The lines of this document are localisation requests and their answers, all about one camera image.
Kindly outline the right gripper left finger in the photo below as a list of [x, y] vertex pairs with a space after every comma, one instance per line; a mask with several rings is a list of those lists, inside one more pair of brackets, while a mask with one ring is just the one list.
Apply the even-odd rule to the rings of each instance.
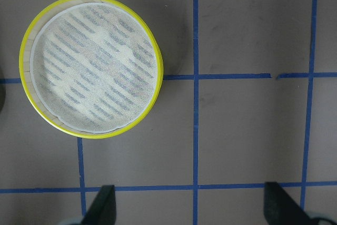
[[115, 224], [115, 186], [103, 185], [82, 219], [82, 224]]

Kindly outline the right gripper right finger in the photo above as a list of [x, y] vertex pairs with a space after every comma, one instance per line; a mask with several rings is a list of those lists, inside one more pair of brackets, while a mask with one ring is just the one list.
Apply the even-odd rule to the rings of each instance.
[[313, 224], [277, 182], [264, 184], [263, 214], [268, 224]]

